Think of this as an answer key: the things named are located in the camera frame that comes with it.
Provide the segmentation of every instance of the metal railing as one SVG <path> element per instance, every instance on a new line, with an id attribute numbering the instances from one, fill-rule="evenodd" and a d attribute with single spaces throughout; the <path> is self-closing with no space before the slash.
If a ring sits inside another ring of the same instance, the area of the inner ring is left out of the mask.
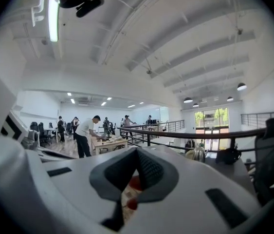
<path id="1" fill-rule="evenodd" d="M 151 141 L 151 136 L 173 137 L 173 138 L 180 138 L 180 139 L 230 139 L 230 148 L 234 148 L 236 138 L 254 137 L 259 134 L 263 134 L 266 131 L 266 128 L 260 128 L 260 129 L 254 129 L 249 131 L 231 132 L 231 133 L 224 133 L 224 134 L 187 134 L 187 133 L 175 133 L 175 132 L 167 132 L 167 131 L 165 132 L 149 131 L 149 130 L 144 130 L 145 126 L 146 125 L 140 126 L 140 127 L 143 127 L 143 129 L 135 129 L 133 127 L 129 127 L 129 128 L 119 127 L 118 129 L 120 129 L 122 133 L 132 132 L 132 133 L 137 133 L 139 135 L 142 135 L 142 138 L 136 138 L 134 136 L 129 136 L 129 135 L 128 135 L 128 138 L 137 140 L 139 142 L 146 142 L 147 146 L 150 146 L 151 144 L 165 145 L 167 147 L 172 147 L 172 148 L 181 149 L 181 150 L 192 150 L 194 148 L 185 148 L 185 147 L 171 146 L 168 144 L 157 143 L 157 142 Z M 140 145 L 137 145 L 137 143 L 131 143 L 131 142 L 129 143 L 140 147 Z M 239 151 L 251 152 L 251 151 L 256 151 L 256 148 L 240 149 Z M 220 150 L 219 151 L 207 150 L 207 153 L 216 153 L 216 152 L 220 152 Z M 255 162 L 245 163 L 245 165 L 250 165 L 250 164 L 255 164 Z"/>
<path id="2" fill-rule="evenodd" d="M 129 130 L 124 130 L 124 128 L 118 127 L 120 130 L 120 134 L 122 136 L 128 136 L 131 140 L 134 140 L 134 143 L 128 142 L 128 145 L 136 145 L 138 143 L 145 143 L 147 140 L 151 140 L 156 138 L 156 135 L 152 135 L 153 132 L 163 132 L 163 133 L 172 133 L 176 132 L 180 129 L 184 128 L 184 120 L 177 120 L 177 121 L 167 121 L 167 122 L 160 122 L 155 124 L 147 124 L 147 125 L 132 125 L 129 127 L 125 127 Z M 137 133 L 134 130 L 143 130 L 146 131 L 149 134 L 142 134 Z"/>
<path id="3" fill-rule="evenodd" d="M 242 125 L 258 128 L 265 128 L 265 121 L 274 117 L 274 112 L 258 113 L 258 114 L 242 114 Z"/>

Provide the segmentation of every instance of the man's arm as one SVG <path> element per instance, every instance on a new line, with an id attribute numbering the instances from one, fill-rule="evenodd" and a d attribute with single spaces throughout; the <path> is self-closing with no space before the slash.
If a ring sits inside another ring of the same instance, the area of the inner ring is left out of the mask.
<path id="1" fill-rule="evenodd" d="M 93 129 L 89 129 L 89 133 L 91 136 L 97 137 L 97 138 L 102 138 L 100 135 L 96 134 L 93 132 Z"/>

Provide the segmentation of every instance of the white ceiling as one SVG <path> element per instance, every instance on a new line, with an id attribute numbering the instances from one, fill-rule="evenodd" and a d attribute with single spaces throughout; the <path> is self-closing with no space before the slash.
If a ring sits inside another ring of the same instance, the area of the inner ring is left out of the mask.
<path id="1" fill-rule="evenodd" d="M 78 62 L 84 69 L 86 62 L 94 61 L 161 82 L 179 100 L 207 98 L 205 106 L 226 103 L 228 95 L 240 99 L 237 84 L 246 82 L 245 73 L 252 68 L 249 55 L 265 22 L 256 0 L 105 0 L 81 19 L 74 8 L 60 9 L 59 42 L 51 43 L 47 0 L 41 13 L 45 19 L 35 27 L 24 9 L 38 1 L 17 1 L 11 16 L 0 22 L 11 27 L 28 61 Z M 110 106 L 138 103 L 117 100 Z"/>
<path id="2" fill-rule="evenodd" d="M 147 103 L 140 104 L 143 101 L 134 101 L 127 100 L 118 97 L 111 97 L 111 100 L 107 100 L 108 97 L 99 96 L 99 95 L 91 95 L 91 94 L 76 94 L 72 93 L 69 96 L 67 93 L 63 92 L 49 92 L 51 95 L 55 96 L 61 103 L 70 103 L 71 99 L 75 100 L 75 105 L 80 105 L 84 107 L 100 107 L 100 108 L 116 108 L 116 109 L 125 109 L 125 110 L 133 110 L 140 109 L 145 106 L 148 106 Z"/>

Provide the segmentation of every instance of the ceiling light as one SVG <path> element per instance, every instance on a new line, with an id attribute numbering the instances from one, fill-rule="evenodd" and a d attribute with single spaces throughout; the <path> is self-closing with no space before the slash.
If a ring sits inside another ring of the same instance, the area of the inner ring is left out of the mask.
<path id="1" fill-rule="evenodd" d="M 238 91 L 242 91 L 244 89 L 246 89 L 247 86 L 245 85 L 245 83 L 241 82 L 238 86 L 237 86 L 237 90 Z"/>
<path id="2" fill-rule="evenodd" d="M 184 99 L 184 103 L 190 103 L 190 102 L 192 102 L 193 100 L 190 98 L 190 97 L 187 97 L 187 98 L 185 98 Z"/>
<path id="3" fill-rule="evenodd" d="M 49 0 L 48 3 L 48 27 L 50 41 L 58 41 L 58 12 L 59 4 L 55 0 Z"/>

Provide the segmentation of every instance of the floor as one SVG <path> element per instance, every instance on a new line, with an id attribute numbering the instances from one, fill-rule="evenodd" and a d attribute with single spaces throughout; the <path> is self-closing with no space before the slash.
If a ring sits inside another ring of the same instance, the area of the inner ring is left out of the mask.
<path id="1" fill-rule="evenodd" d="M 65 142 L 58 142 L 56 143 L 55 139 L 53 139 L 52 144 L 50 146 L 46 146 L 46 148 L 60 152 L 62 154 L 78 158 L 78 152 L 77 152 L 77 144 L 76 140 L 73 140 L 73 135 L 66 136 L 65 135 Z M 134 211 L 129 209 L 126 206 L 126 203 L 129 199 L 136 197 L 138 195 L 138 191 L 132 189 L 130 186 L 127 186 L 123 193 L 122 193 L 122 210 L 123 210 L 123 219 L 126 223 L 131 216 L 133 215 Z"/>

